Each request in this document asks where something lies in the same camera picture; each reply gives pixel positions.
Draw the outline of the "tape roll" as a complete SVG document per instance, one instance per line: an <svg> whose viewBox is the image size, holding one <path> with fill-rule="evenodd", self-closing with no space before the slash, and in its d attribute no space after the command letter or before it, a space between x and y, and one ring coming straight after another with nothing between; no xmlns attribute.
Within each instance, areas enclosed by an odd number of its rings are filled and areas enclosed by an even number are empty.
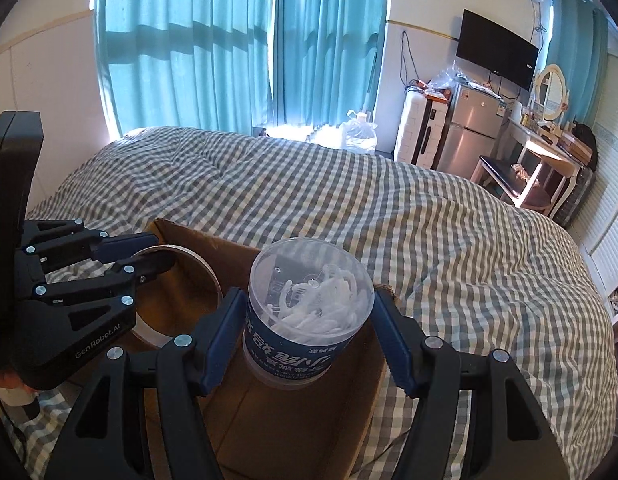
<svg viewBox="0 0 618 480"><path fill-rule="evenodd" d="M132 334L150 348L164 347L190 330L197 315L213 312L222 289L209 263L196 252L164 244L140 250L138 307Z"/></svg>

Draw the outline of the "clear floss pick jar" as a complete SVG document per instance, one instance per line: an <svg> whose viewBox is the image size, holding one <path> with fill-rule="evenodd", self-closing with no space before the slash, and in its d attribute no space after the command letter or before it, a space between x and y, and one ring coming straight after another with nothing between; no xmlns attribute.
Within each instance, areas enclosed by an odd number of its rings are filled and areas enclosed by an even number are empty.
<svg viewBox="0 0 618 480"><path fill-rule="evenodd" d="M251 265L243 352L265 385L321 378L371 315L374 287L352 254L315 238L279 240Z"/></svg>

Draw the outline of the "checkered bed quilt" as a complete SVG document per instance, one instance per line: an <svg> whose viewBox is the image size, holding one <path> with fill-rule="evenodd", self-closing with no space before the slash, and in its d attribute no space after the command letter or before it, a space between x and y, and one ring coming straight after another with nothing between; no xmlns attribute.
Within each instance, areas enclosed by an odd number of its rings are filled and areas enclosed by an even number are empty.
<svg viewBox="0 0 618 480"><path fill-rule="evenodd" d="M165 219L254 248L327 240L428 333L461 351L509 351L572 478L612 444L613 329L574 240L462 178L315 144L147 128L100 150L31 217L114 235Z"/></svg>

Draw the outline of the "brown cardboard box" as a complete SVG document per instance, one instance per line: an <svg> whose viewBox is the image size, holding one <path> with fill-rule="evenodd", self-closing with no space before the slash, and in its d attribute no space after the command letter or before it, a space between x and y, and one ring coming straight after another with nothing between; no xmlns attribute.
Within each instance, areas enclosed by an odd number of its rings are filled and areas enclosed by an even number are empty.
<svg viewBox="0 0 618 480"><path fill-rule="evenodd" d="M138 313L154 330L175 336L193 330L217 308L217 292L247 287L255 248L222 240L165 219L146 226L161 244L189 248L211 266L189 257L138 292ZM221 384L198 402L224 478L347 479L363 449L385 359L375 331L365 323L330 369L315 382L273 388L236 349Z"/></svg>

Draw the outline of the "black cushioned stool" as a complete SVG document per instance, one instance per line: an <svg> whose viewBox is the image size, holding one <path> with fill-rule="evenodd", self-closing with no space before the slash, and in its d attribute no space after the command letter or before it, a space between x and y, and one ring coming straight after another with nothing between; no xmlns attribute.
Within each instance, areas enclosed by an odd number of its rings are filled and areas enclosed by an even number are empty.
<svg viewBox="0 0 618 480"><path fill-rule="evenodd" d="M534 171L529 174L520 164L511 165L504 160L488 156L478 157L477 165L470 181L480 184L488 177L501 188L516 208L529 209L546 214L552 206L552 200L547 191L538 183L544 164L539 162Z"/></svg>

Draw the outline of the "teal window curtain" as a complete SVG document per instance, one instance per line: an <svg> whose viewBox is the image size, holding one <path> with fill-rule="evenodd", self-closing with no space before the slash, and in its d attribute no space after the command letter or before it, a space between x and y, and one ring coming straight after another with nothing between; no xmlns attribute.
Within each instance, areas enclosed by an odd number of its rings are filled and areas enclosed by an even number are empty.
<svg viewBox="0 0 618 480"><path fill-rule="evenodd" d="M98 83L118 133L253 134L373 110L387 0L91 0Z"/></svg>

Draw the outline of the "white vanity table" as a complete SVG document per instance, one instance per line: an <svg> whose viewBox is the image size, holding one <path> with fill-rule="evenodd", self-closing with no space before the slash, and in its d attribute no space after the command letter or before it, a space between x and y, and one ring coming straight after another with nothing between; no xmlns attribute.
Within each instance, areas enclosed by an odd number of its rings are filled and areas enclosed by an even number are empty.
<svg viewBox="0 0 618 480"><path fill-rule="evenodd" d="M511 119L503 122L496 155L512 164L520 164L529 174L540 166L537 181L550 195L551 207L544 209L544 214L550 219L556 216L576 188L582 170L582 164L557 145L548 143L540 134Z"/></svg>

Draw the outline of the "clear water jug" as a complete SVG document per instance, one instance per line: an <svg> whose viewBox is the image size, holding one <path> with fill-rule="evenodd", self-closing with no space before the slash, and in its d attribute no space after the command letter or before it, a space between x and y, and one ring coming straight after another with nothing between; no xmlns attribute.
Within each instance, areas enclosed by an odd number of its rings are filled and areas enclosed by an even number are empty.
<svg viewBox="0 0 618 480"><path fill-rule="evenodd" d="M373 154L377 145L376 125L367 120L367 113L349 110L341 130L341 148L358 154Z"/></svg>

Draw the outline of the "black bag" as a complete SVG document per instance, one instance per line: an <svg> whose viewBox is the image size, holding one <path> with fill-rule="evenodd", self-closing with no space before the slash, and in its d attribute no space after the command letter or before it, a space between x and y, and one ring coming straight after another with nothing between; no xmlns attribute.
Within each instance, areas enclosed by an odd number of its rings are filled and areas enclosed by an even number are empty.
<svg viewBox="0 0 618 480"><path fill-rule="evenodd" d="M591 128L581 122L574 122L572 133L579 141L582 141L587 148L590 148L591 157L588 162L588 168L596 172L598 168L599 152L597 148L596 136L592 132Z"/></svg>

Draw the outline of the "silver refrigerator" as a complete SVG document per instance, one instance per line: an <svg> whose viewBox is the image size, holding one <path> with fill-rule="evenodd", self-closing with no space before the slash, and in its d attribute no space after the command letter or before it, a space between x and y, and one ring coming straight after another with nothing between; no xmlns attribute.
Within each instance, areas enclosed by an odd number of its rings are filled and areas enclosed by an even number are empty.
<svg viewBox="0 0 618 480"><path fill-rule="evenodd" d="M506 103L494 92L457 82L434 168L469 179L480 156L492 154L505 109Z"/></svg>

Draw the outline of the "white suitcase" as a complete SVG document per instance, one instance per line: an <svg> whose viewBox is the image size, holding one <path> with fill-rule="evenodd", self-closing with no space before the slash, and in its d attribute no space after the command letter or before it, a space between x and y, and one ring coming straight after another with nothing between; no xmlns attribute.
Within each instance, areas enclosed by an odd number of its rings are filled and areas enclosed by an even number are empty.
<svg viewBox="0 0 618 480"><path fill-rule="evenodd" d="M448 100L440 92L408 87L393 152L394 161L433 168L447 112Z"/></svg>

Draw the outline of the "oval vanity mirror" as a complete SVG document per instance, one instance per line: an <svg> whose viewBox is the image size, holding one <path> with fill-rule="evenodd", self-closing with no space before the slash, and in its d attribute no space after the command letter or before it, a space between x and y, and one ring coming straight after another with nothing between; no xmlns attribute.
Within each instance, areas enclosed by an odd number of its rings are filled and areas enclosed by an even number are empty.
<svg viewBox="0 0 618 480"><path fill-rule="evenodd" d="M546 122L554 122L567 110L570 92L559 65L549 64L535 79L533 112Z"/></svg>

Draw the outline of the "teal side curtain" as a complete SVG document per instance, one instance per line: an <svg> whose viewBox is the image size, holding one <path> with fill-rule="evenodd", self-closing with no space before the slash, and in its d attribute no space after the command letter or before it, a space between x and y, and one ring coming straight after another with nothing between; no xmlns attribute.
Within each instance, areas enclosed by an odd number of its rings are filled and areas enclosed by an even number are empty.
<svg viewBox="0 0 618 480"><path fill-rule="evenodd" d="M564 119L592 127L608 65L608 19L592 0L551 1L547 62L559 66L570 92Z"/></svg>

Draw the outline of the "black wall television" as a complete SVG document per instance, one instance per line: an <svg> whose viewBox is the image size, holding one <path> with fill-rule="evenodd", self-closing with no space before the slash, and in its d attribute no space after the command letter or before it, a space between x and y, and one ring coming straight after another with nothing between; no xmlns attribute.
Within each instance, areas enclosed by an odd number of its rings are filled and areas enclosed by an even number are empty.
<svg viewBox="0 0 618 480"><path fill-rule="evenodd" d="M457 56L528 90L539 49L509 29L470 10L464 10Z"/></svg>

